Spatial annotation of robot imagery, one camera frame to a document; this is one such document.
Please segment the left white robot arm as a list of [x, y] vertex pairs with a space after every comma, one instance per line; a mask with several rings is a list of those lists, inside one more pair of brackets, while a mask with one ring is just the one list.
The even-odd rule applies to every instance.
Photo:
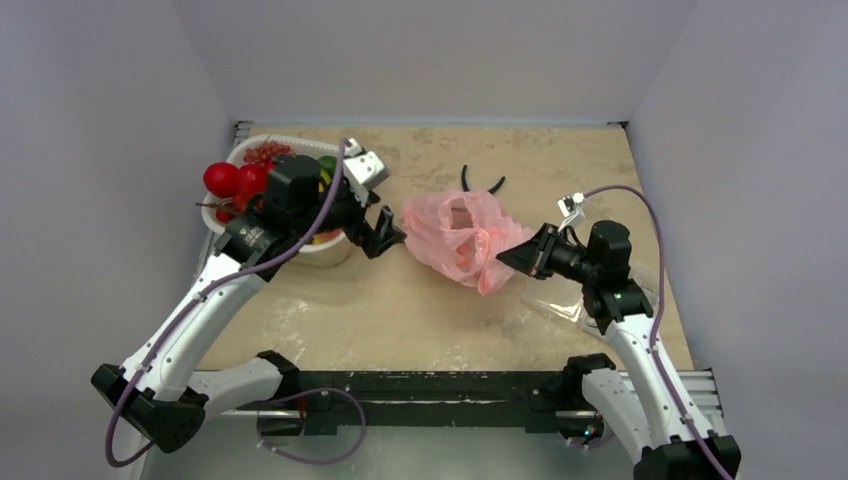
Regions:
[[375, 225], [366, 219], [389, 174], [370, 151], [340, 154], [330, 181], [307, 156], [285, 159], [270, 172], [266, 189], [227, 224], [204, 270], [158, 330], [123, 363], [93, 373], [92, 385], [113, 410], [104, 439], [109, 464], [120, 465], [113, 449], [120, 422], [171, 453], [214, 416], [251, 403], [284, 409], [304, 396], [298, 368], [273, 351], [228, 370], [202, 372], [198, 365], [235, 314], [315, 235], [340, 230], [370, 258], [400, 243], [404, 235], [389, 208]]

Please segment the pink plastic bag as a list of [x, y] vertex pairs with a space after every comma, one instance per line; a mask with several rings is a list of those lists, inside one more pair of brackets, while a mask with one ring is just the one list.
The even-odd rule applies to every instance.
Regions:
[[514, 274], [497, 255], [535, 234], [487, 191], [416, 196], [404, 205], [402, 220], [405, 246], [416, 260], [483, 296], [497, 292]]

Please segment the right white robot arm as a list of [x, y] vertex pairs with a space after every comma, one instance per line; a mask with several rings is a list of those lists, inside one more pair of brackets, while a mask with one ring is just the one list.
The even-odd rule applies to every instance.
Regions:
[[498, 260], [536, 279], [560, 275], [580, 284], [586, 313], [625, 367], [633, 388], [604, 356], [573, 357], [561, 381], [564, 399], [592, 405], [633, 462], [636, 479], [734, 479], [736, 440], [720, 434], [699, 409], [660, 340], [659, 315], [630, 275], [630, 232], [595, 223], [580, 246], [543, 225]]

